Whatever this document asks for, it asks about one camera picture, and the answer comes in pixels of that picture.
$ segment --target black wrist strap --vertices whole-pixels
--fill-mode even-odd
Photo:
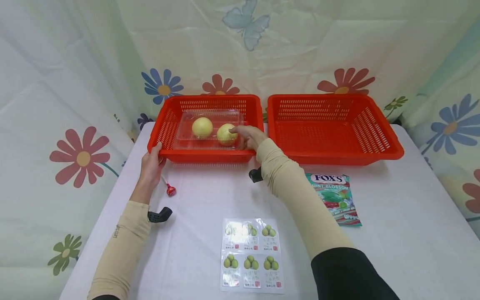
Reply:
[[[148,212],[148,220],[152,223],[162,223],[167,221],[172,213],[173,212],[171,209],[164,207],[158,214],[154,212]]]
[[[253,183],[262,181],[262,167],[259,167],[258,169],[253,169],[248,173],[248,177],[253,181]]]

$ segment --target blue flower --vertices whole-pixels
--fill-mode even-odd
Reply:
[[[428,157],[423,157],[423,159],[425,159],[425,162],[428,164],[428,166],[430,167],[430,169],[432,169],[432,164],[429,162]]]
[[[470,136],[480,136],[480,127],[472,127],[473,125],[480,125],[480,114],[463,119],[470,113],[479,103],[479,100],[470,105],[471,95],[467,94],[460,102],[460,106],[456,104],[450,107],[445,107],[440,110],[439,115],[446,124],[434,122],[431,129],[437,134],[427,141],[427,147],[422,151],[422,154],[433,145],[433,150],[438,152],[445,144],[445,150],[448,154],[453,155],[456,149],[452,140],[465,146],[475,146],[478,142]]]
[[[141,113],[140,117],[137,119],[137,123],[140,125],[140,131],[142,131],[142,129],[144,128],[144,125],[147,124],[148,122],[153,122],[153,119],[149,118],[144,113]]]
[[[180,82],[180,77],[172,77],[172,72],[169,69],[163,71],[163,83],[156,69],[150,69],[150,75],[152,78],[142,72],[142,77],[146,81],[145,92],[149,95],[158,95],[153,98],[153,103],[161,104],[165,99],[181,95],[177,93],[183,90],[183,85],[177,85]]]

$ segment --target green flower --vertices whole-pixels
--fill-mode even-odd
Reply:
[[[78,236],[75,240],[73,240],[73,237],[74,236],[69,234],[65,237],[65,245],[63,245],[61,242],[58,242],[55,244],[55,246],[53,246],[53,250],[60,252],[60,254],[52,258],[47,265],[57,263],[55,267],[53,267],[53,275],[55,276],[60,274],[60,269],[62,272],[65,271],[70,263],[70,258],[78,259],[80,250],[77,248],[82,245],[82,242],[79,241],[82,236]]]
[[[389,104],[387,104],[387,106],[385,106],[385,109],[386,110],[391,110],[391,109],[397,109],[397,108],[400,108],[402,107],[402,105],[407,102],[408,99],[405,98],[405,96],[401,96],[400,98],[398,99],[393,99],[392,102],[390,102]]]
[[[265,108],[265,112],[264,112],[264,123],[267,123],[268,120],[267,120],[267,108]]]

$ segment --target floral curtain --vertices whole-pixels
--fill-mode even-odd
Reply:
[[[420,89],[401,119],[426,163],[480,237],[479,33],[480,21]]]
[[[395,120],[479,9],[475,0],[3,1],[2,295],[58,297],[165,99],[248,93],[266,109],[272,94],[365,94]],[[466,91],[439,116],[426,157],[472,143],[475,97]],[[474,199],[475,170],[465,174]]]

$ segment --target red flower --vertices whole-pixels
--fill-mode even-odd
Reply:
[[[321,81],[317,89],[333,93],[333,94],[364,94],[368,95],[369,90],[359,90],[375,81],[375,77],[371,77],[367,80],[360,82],[368,74],[368,69],[361,69],[355,74],[355,69],[350,68],[345,73],[344,69],[338,69],[335,71],[336,86],[326,80]]]
[[[59,163],[73,162],[71,165],[58,172],[58,174],[55,176],[55,180],[58,184],[67,183],[79,170],[80,172],[73,182],[73,186],[76,188],[80,188],[82,186],[87,173],[90,184],[94,184],[96,182],[97,176],[103,176],[103,169],[95,163],[104,164],[108,162],[110,159],[110,154],[94,153],[108,143],[108,138],[106,136],[101,136],[92,144],[95,133],[95,127],[88,127],[84,133],[82,146],[82,142],[80,142],[80,137],[78,136],[77,132],[73,129],[68,129],[65,132],[65,137],[72,146],[70,147],[70,145],[63,140],[57,142],[57,147],[63,152],[57,150],[53,151],[50,154],[50,160]]]
[[[473,176],[480,181],[480,169],[475,170]],[[465,202],[465,206],[469,211],[480,214],[480,186],[473,183],[465,183],[462,188],[467,195],[473,197],[473,199]]]
[[[233,80],[231,78],[227,78],[225,79],[225,82],[223,82],[222,76],[215,74],[212,76],[212,82],[213,85],[209,82],[206,82],[202,85],[204,91],[208,93],[204,95],[233,95],[240,92],[240,89],[237,87],[230,88],[233,84]]]

